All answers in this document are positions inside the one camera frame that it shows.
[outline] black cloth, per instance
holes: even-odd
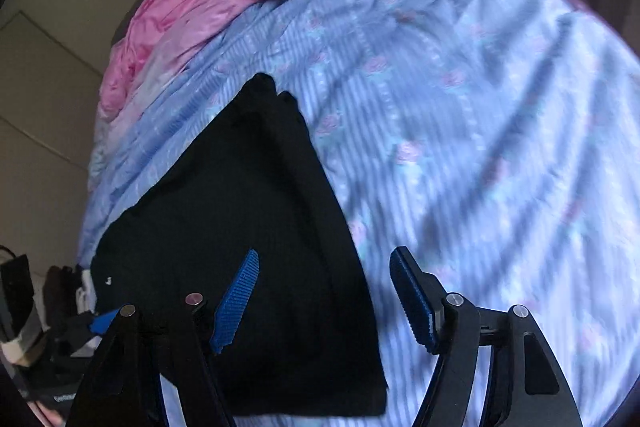
[[[51,328],[57,328],[67,319],[78,315],[76,290],[82,286],[80,272],[74,272],[69,266],[52,266],[42,288],[45,322]]]
[[[380,415],[386,382],[369,290],[296,100],[258,74],[106,231],[97,310],[215,309],[250,248],[260,275],[215,358],[235,415]]]

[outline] white tape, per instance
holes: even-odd
[[[24,357],[27,351],[33,347],[40,333],[42,333],[42,324],[38,317],[38,310],[35,304],[33,304],[31,306],[31,313],[18,336],[11,342],[2,344],[2,353],[8,362],[17,363]]]

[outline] bed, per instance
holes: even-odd
[[[388,381],[375,419],[411,425],[434,361],[388,275],[407,245],[476,305],[526,305],[602,427],[640,375],[640,62],[576,0],[267,0],[212,38],[100,170],[81,233],[104,230],[258,72],[297,99],[350,227]],[[479,422],[481,353],[465,425]]]

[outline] metal screw head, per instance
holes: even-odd
[[[524,317],[527,317],[529,315],[529,310],[527,310],[527,307],[523,306],[522,304],[516,304],[513,307],[513,313],[523,319]]]
[[[449,304],[453,304],[454,306],[462,306],[462,303],[465,301],[465,298],[459,293],[450,293],[447,295],[447,302]]]
[[[184,298],[184,301],[189,306],[197,306],[202,302],[204,297],[202,297],[202,293],[190,293]]]
[[[136,307],[133,304],[125,304],[120,308],[120,315],[123,317],[130,317],[136,312]]]

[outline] black cable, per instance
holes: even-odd
[[[17,257],[16,254],[10,249],[7,248],[5,245],[0,245],[0,250],[5,251],[6,253],[8,253],[11,257],[13,257],[14,259]]]

